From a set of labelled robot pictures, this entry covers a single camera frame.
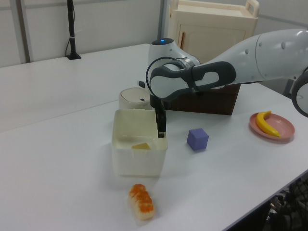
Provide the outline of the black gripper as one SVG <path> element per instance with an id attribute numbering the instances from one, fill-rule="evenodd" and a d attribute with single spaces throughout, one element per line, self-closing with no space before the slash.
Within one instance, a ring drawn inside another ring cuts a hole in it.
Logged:
<path id="1" fill-rule="evenodd" d="M 155 110 L 158 138 L 164 138 L 166 134 L 166 112 L 164 103 L 154 95 L 150 95 L 150 105 Z"/>

